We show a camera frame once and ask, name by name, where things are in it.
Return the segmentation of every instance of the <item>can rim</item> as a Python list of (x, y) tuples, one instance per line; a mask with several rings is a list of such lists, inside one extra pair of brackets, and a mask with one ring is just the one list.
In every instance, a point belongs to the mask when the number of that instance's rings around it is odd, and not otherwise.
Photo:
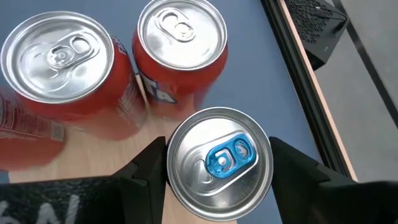
[[(167, 2), (175, 2), (175, 1), (181, 1), (181, 0), (167, 0)], [(210, 2), (208, 2), (207, 0), (194, 0), (194, 1), (190, 1), (190, 0), (183, 0), (186, 2), (190, 2), (192, 4), (195, 4), (197, 6), (205, 6), (207, 8), (210, 8), (210, 12), (212, 12), (212, 14), (214, 15), (215, 18), (217, 18), (220, 23), (221, 23), (221, 27), (222, 30), (225, 34), (225, 38), (223, 40), (223, 44), (220, 47), (220, 50), (217, 52), (217, 54), (215, 54), (213, 56), (213, 58), (211, 60), (207, 60), (205, 63), (198, 65), (198, 66), (193, 66), (193, 67), (179, 67), (179, 66), (173, 66), (170, 64), (165, 63), (164, 61), (160, 60), (159, 58), (155, 57), (155, 55), (148, 49), (147, 45), (145, 44), (145, 41), (143, 40), (143, 33), (142, 33), (142, 29), (144, 26), (144, 21), (147, 12), (149, 11), (149, 9), (151, 7), (156, 7), (160, 4), (162, 4), (163, 2), (166, 2), (166, 0), (162, 1), (162, 0), (151, 0), (141, 11), (139, 18), (138, 18), (138, 22), (137, 22), (137, 36), (139, 39), (139, 42), (142, 46), (142, 48), (145, 50), (145, 53), (147, 55), (149, 55), (151, 57), (152, 60), (155, 60), (157, 63), (161, 64), (162, 66), (165, 66), (167, 68), (171, 68), (171, 69), (176, 69), (176, 70), (181, 70), (181, 71), (192, 71), (192, 70), (198, 70), (201, 68), (205, 68), (209, 65), (211, 65), (212, 63), (214, 63), (217, 59), (219, 59), (220, 55), (225, 51), (226, 48), (226, 44), (227, 44), (227, 39), (228, 39), (228, 33), (227, 33), (227, 28), (226, 28), (226, 24), (225, 24), (225, 20), (223, 19), (223, 16), (221, 15), (221, 13), (219, 12), (219, 10), (217, 10), (216, 7), (214, 7), (214, 5), (212, 5)]]
[[(99, 28), (99, 30), (102, 31), (102, 34), (105, 36), (105, 40), (108, 42), (108, 44), (110, 44), (112, 46), (112, 47), (110, 47), (110, 49), (108, 49), (110, 51), (109, 66), (104, 71), (101, 79), (98, 80), (98, 82), (95, 85), (91, 86), (88, 91), (82, 93), (81, 95), (77, 95), (77, 96), (74, 96), (71, 98), (65, 98), (65, 99), (57, 99), (56, 101), (49, 101), (49, 100), (44, 100), (43, 98), (36, 98), (36, 97), (31, 96), (31, 94), (28, 94), (27, 91), (24, 91), (24, 87), (20, 83), (18, 83), (18, 81), (16, 80), (17, 75), (15, 75), (14, 72), (10, 72), (10, 70), (9, 70), (10, 65), (8, 63), (8, 57), (9, 57), (8, 51), (10, 50), (10, 47), (15, 44), (14, 39), (16, 37), (22, 35), (21, 32), (24, 31), (24, 29), (22, 27), (25, 26), (30, 21), (34, 21), (34, 19), (37, 19), (40, 17), (46, 18), (46, 16), (49, 16), (51, 14), (55, 14), (55, 15), (63, 14), (63, 15), (75, 16), (80, 19), (84, 19), (86, 21), (93, 23), (95, 26), (97, 26)], [(109, 74), (113, 68), (113, 63), (114, 63), (113, 42), (112, 42), (112, 38), (111, 38), (110, 34), (106, 31), (106, 29), (99, 22), (94, 20), (93, 18), (83, 15), (83, 14), (80, 14), (80, 13), (77, 13), (77, 12), (71, 12), (71, 11), (43, 12), (43, 13), (34, 15), (34, 16), (24, 20), (23, 22), (18, 24), (18, 26), (13, 28), (13, 30), (10, 32), (10, 34), (7, 36), (6, 40), (4, 41), (4, 43), (1, 47), (1, 51), (0, 51), (1, 71), (3, 73), (3, 77), (6, 79), (7, 83), (11, 86), (11, 88), (14, 91), (18, 92), (18, 94), (22, 95), (23, 97), (28, 98), (29, 100), (32, 100), (32, 101), (35, 101), (38, 103), (51, 104), (51, 105), (71, 103), (71, 102), (80, 100), (82, 97), (88, 96), (88, 95), (92, 94), (93, 92), (95, 92), (98, 89), (98, 87), (101, 86), (104, 83), (104, 81), (107, 79), (107, 77), (109, 76)]]
[[(241, 113), (243, 115), (245, 115), (247, 118), (249, 118), (253, 123), (255, 123), (257, 125), (257, 127), (262, 131), (262, 134), (265, 135), (266, 137), (266, 143), (269, 147), (267, 147), (266, 151), (269, 155), (269, 160), (268, 160), (268, 165), (267, 167), (269, 168), (268, 171), (268, 177), (266, 178), (266, 181), (262, 182), (262, 187), (260, 190), (260, 194), (259, 197), (249, 206), (245, 206), (244, 208), (239, 209), (239, 212), (235, 212), (239, 215), (236, 216), (230, 216), (229, 218), (213, 218), (215, 216), (211, 216), (211, 214), (215, 214), (215, 213), (210, 213), (210, 212), (206, 212), (206, 214), (209, 215), (205, 215), (204, 213), (199, 213), (197, 212), (195, 209), (195, 206), (192, 205), (190, 202), (184, 200), (184, 197), (181, 194), (181, 189), (178, 188), (178, 185), (176, 183), (176, 174), (175, 172), (172, 172), (171, 170), (173, 170), (174, 168), (174, 164), (171, 164), (170, 158), (172, 157), (172, 153), (170, 152), (169, 147), (172, 145), (172, 142), (175, 141), (176, 138), (176, 134), (180, 131), (180, 129), (183, 127), (183, 125), (187, 122), (189, 122), (191, 120), (192, 117), (196, 116), (199, 113), (208, 111), (208, 110), (218, 110), (218, 109), (222, 109), (222, 110), (232, 110), (234, 112), (237, 113)], [(270, 187), (271, 187), (271, 181), (272, 181), (272, 177), (273, 177), (273, 173), (274, 173), (274, 160), (273, 160), (273, 156), (272, 156), (272, 151), (271, 151), (271, 144), (269, 142), (269, 138), (267, 136), (267, 134), (264, 132), (264, 130), (262, 129), (262, 127), (257, 123), (257, 121), (255, 121), (254, 119), (252, 119), (250, 116), (248, 116), (246, 113), (243, 113), (242, 111), (233, 109), (233, 108), (228, 108), (228, 107), (223, 107), (223, 106), (217, 106), (217, 107), (212, 107), (212, 108), (206, 108), (203, 109), (201, 111), (196, 112), (195, 114), (191, 115), (190, 117), (188, 117), (186, 120), (184, 120), (178, 127), (177, 129), (174, 131), (172, 137), (170, 138), (169, 141), (169, 145), (168, 145), (168, 150), (167, 150), (167, 175), (169, 177), (169, 183), (171, 186), (171, 189), (173, 190), (174, 195), (177, 197), (178, 201), (186, 208), (188, 209), (190, 212), (192, 212), (193, 214), (195, 214), (196, 216), (200, 217), (200, 218), (204, 218), (206, 220), (210, 220), (210, 221), (214, 221), (214, 222), (229, 222), (232, 220), (237, 220), (245, 215), (247, 215), (248, 213), (250, 213), (251, 211), (253, 211), (266, 197)]]

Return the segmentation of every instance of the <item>black device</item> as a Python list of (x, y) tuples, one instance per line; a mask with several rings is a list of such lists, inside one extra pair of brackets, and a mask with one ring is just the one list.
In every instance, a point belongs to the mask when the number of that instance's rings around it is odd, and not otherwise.
[(359, 184), (278, 138), (272, 189), (283, 224), (396, 224), (398, 183)]
[(285, 0), (312, 69), (326, 64), (349, 18), (325, 0)]
[(0, 185), (0, 223), (161, 224), (165, 137), (114, 175)]

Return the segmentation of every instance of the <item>blue surface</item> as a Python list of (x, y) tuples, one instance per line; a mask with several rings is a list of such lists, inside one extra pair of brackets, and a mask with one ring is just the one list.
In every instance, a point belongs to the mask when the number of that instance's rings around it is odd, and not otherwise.
[[(76, 11), (96, 19), (130, 49), (146, 0), (1, 0), (0, 42), (20, 22), (46, 11)], [(228, 26), (229, 56), (204, 107), (228, 106), (254, 118), (268, 136), (277, 136), (320, 160), (282, 54), (260, 0), (213, 0)], [(272, 190), (245, 223), (282, 223)]]
[(0, 184), (5, 184), (8, 182), (9, 182), (8, 173), (0, 171)]

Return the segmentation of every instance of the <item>can lid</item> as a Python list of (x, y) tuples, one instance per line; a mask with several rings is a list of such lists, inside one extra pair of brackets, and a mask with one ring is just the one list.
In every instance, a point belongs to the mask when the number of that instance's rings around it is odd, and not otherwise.
[(137, 33), (145, 51), (177, 70), (196, 70), (224, 51), (226, 25), (206, 0), (153, 0), (141, 12)]
[(197, 112), (169, 142), (172, 189), (185, 207), (207, 220), (235, 220), (256, 208), (271, 186), (272, 171), (266, 134), (231, 108)]
[(108, 76), (113, 60), (112, 40), (99, 23), (62, 11), (19, 24), (0, 54), (3, 74), (15, 91), (53, 104), (94, 91)]

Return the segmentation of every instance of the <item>soda can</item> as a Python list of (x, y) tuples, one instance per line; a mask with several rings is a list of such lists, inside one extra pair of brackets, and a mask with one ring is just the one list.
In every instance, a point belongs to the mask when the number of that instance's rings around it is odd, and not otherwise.
[(156, 0), (141, 12), (132, 49), (152, 112), (196, 112), (228, 57), (227, 30), (206, 0)]
[(0, 95), (0, 170), (44, 165), (64, 147), (61, 124), (38, 117)]
[(41, 116), (112, 140), (143, 125), (144, 99), (126, 49), (92, 18), (31, 17), (11, 32), (0, 60), (10, 86)]
[(167, 173), (174, 194), (192, 213), (217, 222), (235, 220), (255, 209), (269, 190), (271, 145), (248, 115), (208, 108), (173, 133)]

